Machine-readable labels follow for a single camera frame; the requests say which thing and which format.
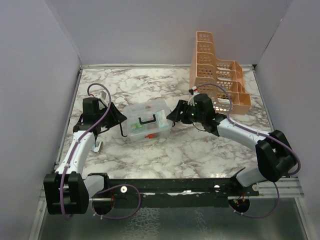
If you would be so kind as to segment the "silver teal-header packet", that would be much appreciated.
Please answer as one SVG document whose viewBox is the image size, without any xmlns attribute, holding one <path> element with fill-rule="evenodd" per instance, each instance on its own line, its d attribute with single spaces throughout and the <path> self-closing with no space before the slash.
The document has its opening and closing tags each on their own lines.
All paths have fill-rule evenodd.
<svg viewBox="0 0 320 240">
<path fill-rule="evenodd" d="M 160 110 L 156 113 L 156 118 L 158 121 L 158 127 L 159 128 L 168 128 L 171 126 L 169 121 L 167 120 L 166 112 L 165 110 Z"/>
</svg>

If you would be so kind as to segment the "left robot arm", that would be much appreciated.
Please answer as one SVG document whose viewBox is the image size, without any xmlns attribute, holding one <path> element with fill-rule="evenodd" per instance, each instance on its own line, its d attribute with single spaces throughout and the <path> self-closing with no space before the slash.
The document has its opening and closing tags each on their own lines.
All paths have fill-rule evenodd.
<svg viewBox="0 0 320 240">
<path fill-rule="evenodd" d="M 86 213 L 89 200 L 95 194 L 103 198 L 111 190 L 105 173 L 92 173 L 83 179 L 82 173 L 91 149 L 99 150 L 96 140 L 102 128 L 120 125 L 127 117 L 113 102 L 105 104 L 97 97 L 87 97 L 82 101 L 83 113 L 73 127 L 70 148 L 55 170 L 43 180 L 48 213 L 51 215 L 74 215 Z"/>
</svg>

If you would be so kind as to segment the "small green box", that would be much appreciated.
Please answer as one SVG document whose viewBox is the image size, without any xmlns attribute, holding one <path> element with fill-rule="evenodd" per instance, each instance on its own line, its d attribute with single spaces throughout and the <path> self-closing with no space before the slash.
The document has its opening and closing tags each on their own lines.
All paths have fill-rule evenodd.
<svg viewBox="0 0 320 240">
<path fill-rule="evenodd" d="M 131 129 L 132 131 L 139 130 L 139 129 L 141 129 L 142 127 L 143 127 L 143 126 L 142 126 L 140 123 L 138 123 L 138 122 L 133 123 L 133 124 L 130 125 L 130 129 Z"/>
</svg>

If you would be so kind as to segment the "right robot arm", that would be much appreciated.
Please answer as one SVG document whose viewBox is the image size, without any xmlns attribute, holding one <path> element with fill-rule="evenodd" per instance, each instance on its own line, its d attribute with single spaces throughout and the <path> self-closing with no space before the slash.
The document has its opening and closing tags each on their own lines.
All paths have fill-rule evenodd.
<svg viewBox="0 0 320 240">
<path fill-rule="evenodd" d="M 195 95 L 193 103 L 179 100 L 166 118 L 175 123 L 200 123 L 206 132 L 233 140 L 256 152 L 257 165 L 237 172 L 229 184 L 230 191 L 236 196 L 242 195 L 252 184 L 263 181 L 275 183 L 298 165 L 297 157 L 281 131 L 259 132 L 230 122 L 225 114 L 215 111 L 212 100 L 204 93 Z"/>
</svg>

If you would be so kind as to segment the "clear first aid box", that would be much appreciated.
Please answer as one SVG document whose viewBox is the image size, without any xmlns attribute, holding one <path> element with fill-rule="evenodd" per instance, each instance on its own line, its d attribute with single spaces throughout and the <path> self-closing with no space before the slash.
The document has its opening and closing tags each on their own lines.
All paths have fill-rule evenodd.
<svg viewBox="0 0 320 240">
<path fill-rule="evenodd" d="M 173 122 L 167 119 L 168 107 L 127 108 L 123 113 L 127 117 L 125 131 L 132 142 L 166 138 L 173 126 Z"/>
</svg>

